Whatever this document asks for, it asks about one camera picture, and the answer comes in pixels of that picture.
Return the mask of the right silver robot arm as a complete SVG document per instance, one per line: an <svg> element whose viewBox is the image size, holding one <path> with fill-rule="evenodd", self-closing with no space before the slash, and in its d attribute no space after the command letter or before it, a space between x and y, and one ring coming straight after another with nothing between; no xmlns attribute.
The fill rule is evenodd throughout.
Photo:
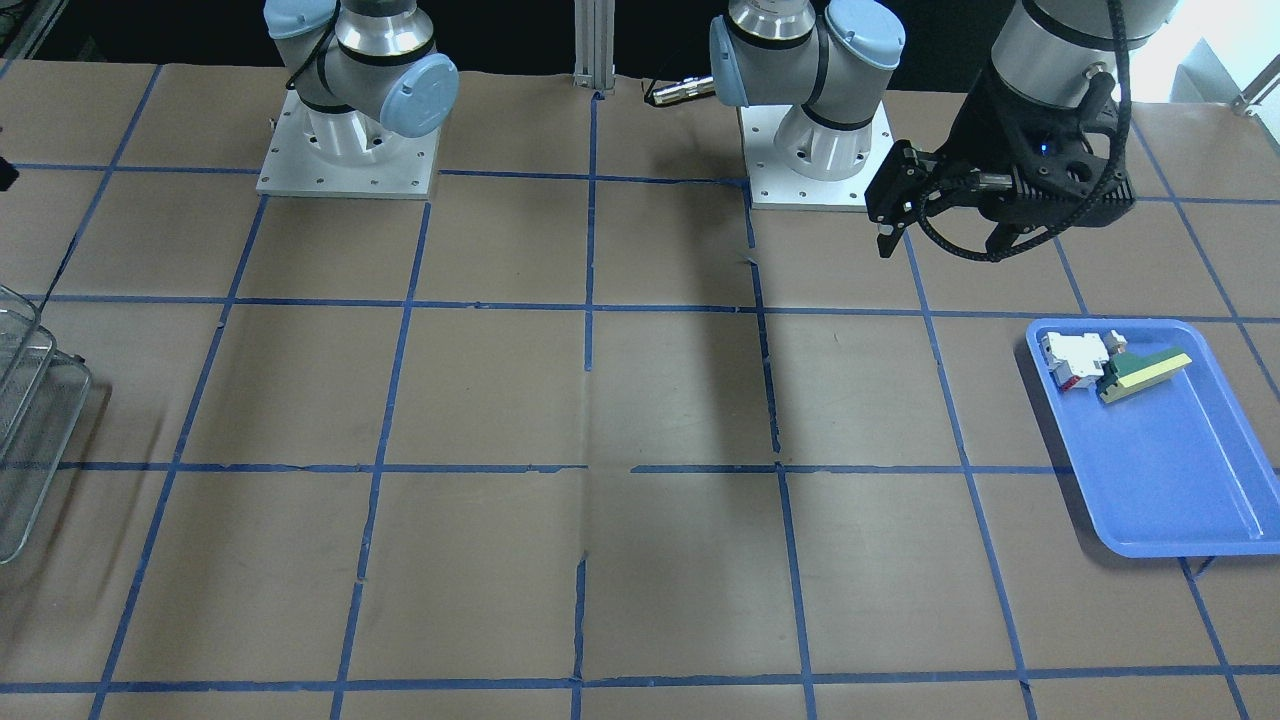
<svg viewBox="0 0 1280 720"><path fill-rule="evenodd" d="M369 163L393 137L439 129L454 106L460 72L416 1L266 1L262 18L305 141L328 161Z"/></svg>

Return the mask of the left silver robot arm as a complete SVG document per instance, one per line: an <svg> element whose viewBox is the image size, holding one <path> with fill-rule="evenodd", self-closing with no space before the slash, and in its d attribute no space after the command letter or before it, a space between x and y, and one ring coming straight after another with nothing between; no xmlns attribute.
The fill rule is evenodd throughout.
<svg viewBox="0 0 1280 720"><path fill-rule="evenodd" d="M1001 263L1074 227L1133 209L1126 170L1132 59L1174 1L1018 1L948 137L933 152L901 138L865 192L891 256L916 225L957 258ZM774 147L815 181L865 163L872 122L905 47L877 1L732 1L710 23L710 77L730 108L787 108Z"/></svg>

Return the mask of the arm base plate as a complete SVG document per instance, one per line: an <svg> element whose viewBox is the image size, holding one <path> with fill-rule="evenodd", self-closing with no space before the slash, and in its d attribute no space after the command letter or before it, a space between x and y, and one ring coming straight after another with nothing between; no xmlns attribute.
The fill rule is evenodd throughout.
<svg viewBox="0 0 1280 720"><path fill-rule="evenodd" d="M782 105L740 108L739 119L756 208L867 211L867 188L893 145L884 105L869 126L845 133Z"/></svg>
<svg viewBox="0 0 1280 720"><path fill-rule="evenodd" d="M256 191L271 197L428 201L442 132L396 135L360 111L324 113L291 90Z"/></svg>

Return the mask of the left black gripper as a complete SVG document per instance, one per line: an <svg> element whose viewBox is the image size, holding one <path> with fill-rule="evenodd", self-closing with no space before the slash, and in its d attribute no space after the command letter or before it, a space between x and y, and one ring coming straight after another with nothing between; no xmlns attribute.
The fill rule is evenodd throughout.
<svg viewBox="0 0 1280 720"><path fill-rule="evenodd" d="M919 222L931 176L931 215L974 208L996 224L986 254L1005 256L1037 228L1106 227L1128 214L1137 195L1119 138L1115 77L1101 70L1074 108L1038 102L983 70L936 154L896 141L867 191L881 259L893 256Z"/></svg>

